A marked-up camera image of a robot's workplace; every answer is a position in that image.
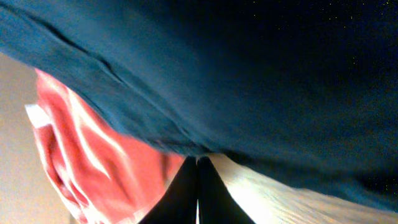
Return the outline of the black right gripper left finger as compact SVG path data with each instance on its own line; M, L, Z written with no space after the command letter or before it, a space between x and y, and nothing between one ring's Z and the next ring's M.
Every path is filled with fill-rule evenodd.
M195 224L197 212L197 164L184 160L164 196L139 224Z

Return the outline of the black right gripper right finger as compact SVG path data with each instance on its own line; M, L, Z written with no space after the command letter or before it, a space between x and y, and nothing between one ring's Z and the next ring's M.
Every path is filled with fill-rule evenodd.
M234 201L208 157L197 162L200 224L254 224Z

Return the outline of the navy blue shorts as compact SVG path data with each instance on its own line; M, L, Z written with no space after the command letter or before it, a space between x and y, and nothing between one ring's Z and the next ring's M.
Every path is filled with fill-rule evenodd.
M397 2L3 0L1 52L162 151L397 210Z

